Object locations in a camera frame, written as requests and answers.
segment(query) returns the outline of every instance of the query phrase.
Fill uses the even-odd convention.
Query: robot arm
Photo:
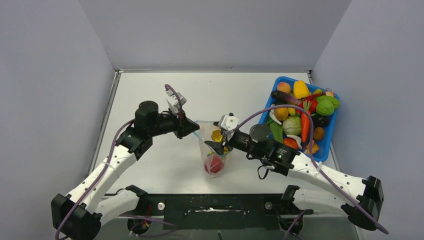
[[[181,94],[168,93],[169,111],[159,113],[158,105],[153,101],[144,101],[135,112],[133,126],[129,126],[116,141],[116,148],[111,160],[103,161],[76,188],[66,196],[58,194],[51,202],[53,226],[75,240],[92,240],[102,225],[122,213],[134,210],[140,204],[140,199],[147,193],[136,186],[129,186],[119,194],[102,200],[105,193],[121,176],[152,146],[153,137],[174,132],[181,139],[199,129],[199,125],[188,119],[182,106],[186,100]],[[229,131],[238,126],[239,120],[230,115],[224,115],[217,125],[223,131]],[[283,145],[271,138],[270,132],[264,125],[255,125],[250,133],[239,130],[223,137],[221,142],[208,142],[217,153],[224,153],[224,147],[238,149],[246,153],[248,159],[257,159],[272,172],[305,180],[326,192],[300,189],[289,185],[279,203],[287,209],[314,210],[317,212],[334,213],[347,216],[360,228],[375,230],[376,225],[361,213],[348,199],[337,191],[319,171],[324,171],[348,196],[365,209],[373,218],[378,220],[383,204],[383,191],[379,179],[370,176],[362,179],[349,176],[334,169],[318,165],[315,168],[311,159],[303,153]],[[102,171],[102,178],[95,188],[86,192],[88,187],[97,180]],[[75,207],[82,196],[81,203]],[[63,224],[66,215],[70,217]]]
[[[231,113],[222,116],[215,124],[221,132],[231,131],[238,126],[239,120]],[[330,212],[347,218],[356,226],[366,230],[376,230],[376,224],[365,216],[344,194],[340,193],[322,174],[326,175],[349,197],[362,207],[375,220],[380,217],[384,201],[381,181],[373,176],[363,179],[350,176],[322,165],[315,167],[311,159],[272,138],[270,130],[261,124],[254,125],[249,134],[236,130],[222,138],[221,142],[205,141],[218,154],[224,147],[235,148],[246,153],[249,160],[261,161],[267,171],[283,174],[311,183],[326,192],[312,192],[298,186],[288,186],[284,195],[284,204],[297,207],[299,210],[312,209],[319,212]]]
[[[180,108],[180,103],[182,106],[186,102],[185,98],[177,93],[179,98],[183,98],[182,102],[180,99],[177,101],[174,95],[169,91],[167,93],[169,111],[159,114],[159,107],[155,102],[140,103],[135,112],[133,126],[130,124],[116,140],[117,147],[110,162],[106,161],[106,158],[66,196],[57,194],[54,197],[51,212],[53,226],[56,229],[69,215],[60,231],[71,239],[92,240],[102,225],[136,208],[139,199],[147,194],[136,186],[129,186],[106,200],[102,201],[102,198],[121,174],[152,146],[153,137],[174,132],[175,136],[181,139],[199,129],[199,125],[188,119]],[[97,181],[95,187],[87,192],[95,181]],[[72,211],[81,198],[81,203]]]

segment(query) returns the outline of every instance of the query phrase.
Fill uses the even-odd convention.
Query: toy red pepper
[[[318,104],[318,102],[317,102],[317,100],[315,100],[315,98],[317,98],[319,96],[321,96],[321,93],[315,93],[315,94],[312,94],[310,96],[307,96],[303,99],[303,101],[298,106],[301,107],[301,108],[304,108],[304,102],[305,101],[311,102],[311,107],[310,107],[309,111],[311,113],[315,113],[316,108],[317,108],[317,104]],[[297,109],[296,109],[296,113],[302,114],[302,112],[300,110],[297,110]]]

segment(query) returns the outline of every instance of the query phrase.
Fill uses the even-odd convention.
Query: yellow object
[[[321,89],[321,88],[318,88],[317,90],[315,90],[313,93],[312,93],[312,95],[314,95],[314,94],[322,94],[323,93],[323,90]]]
[[[293,94],[297,99],[306,98],[309,96],[309,89],[304,81],[295,81],[293,85]]]
[[[274,111],[275,118],[279,121],[284,121],[289,116],[289,109],[287,107],[280,107]]]
[[[221,130],[220,129],[216,129],[212,132],[212,135],[210,135],[210,138],[212,139],[212,141],[214,142],[218,142],[220,143],[223,140],[223,135],[221,134]],[[224,154],[227,154],[228,152],[230,152],[228,150],[228,148],[225,146],[224,147]],[[211,151],[207,156],[209,157],[210,155],[214,154],[213,151]]]
[[[293,107],[289,107],[288,108],[288,114],[290,114],[290,116],[295,116],[296,115],[296,109],[294,109]]]
[[[325,95],[326,95],[326,96],[334,97],[334,92],[332,92],[332,91],[326,91],[326,92],[325,92]]]
[[[290,92],[292,91],[292,88],[290,87],[290,85],[287,82],[282,81],[277,85],[277,90],[284,92],[286,94],[290,94]]]
[[[223,136],[221,135],[221,130],[220,129],[214,130],[210,138],[212,139],[212,141],[220,143],[223,140]]]
[[[318,150],[320,150],[320,147],[315,143],[314,140],[312,140],[312,143],[312,154],[315,154],[316,152],[318,152]],[[309,144],[306,146],[305,154],[309,154]]]

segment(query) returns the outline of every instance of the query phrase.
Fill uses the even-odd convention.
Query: metal edge
[[[310,71],[308,71],[307,76],[309,78],[309,81],[312,83],[313,80],[312,80],[312,75]],[[330,144],[330,153],[334,161],[335,169],[341,172],[342,170],[340,168],[339,161],[337,160],[337,157],[336,157],[336,151],[334,150],[333,142],[331,142]],[[355,229],[356,229],[356,234],[359,240],[369,240],[367,231],[357,226],[355,226]]]
[[[109,98],[107,100],[107,106],[106,111],[103,116],[103,121],[101,122],[100,127],[100,135],[98,136],[97,144],[95,147],[94,155],[91,160],[90,168],[88,170],[88,174],[90,174],[94,168],[96,167],[96,160],[99,156],[100,146],[102,145],[103,136],[105,135],[106,125],[108,124],[109,115],[111,114],[112,105],[114,103],[115,95],[118,89],[118,84],[121,79],[121,74],[123,73],[123,70],[115,70],[115,75],[113,78],[112,88],[110,89]]]
[[[125,73],[308,73],[300,68],[243,68],[243,67],[200,67],[200,68],[146,68],[122,69]]]
[[[307,74],[307,77],[309,78],[309,82],[310,82],[310,84],[313,84],[313,81],[314,81],[314,80],[312,79],[311,71],[310,71],[310,70],[308,70],[306,74]],[[337,171],[341,171],[341,169],[340,169],[340,165],[339,165],[339,161],[337,160],[336,152],[335,152],[334,147],[333,147],[333,142],[331,142],[331,143],[330,143],[330,154],[331,154],[331,156],[332,156],[332,159],[333,159],[333,162],[334,162],[335,169],[336,169]]]

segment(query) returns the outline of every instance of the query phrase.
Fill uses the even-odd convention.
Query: white wall
[[[310,70],[351,0],[79,0],[116,69]]]
[[[0,235],[53,239],[83,179],[114,69],[77,0],[0,1]]]
[[[379,177],[389,230],[423,239],[424,1],[352,0],[312,72],[341,98],[333,144],[342,169]]]

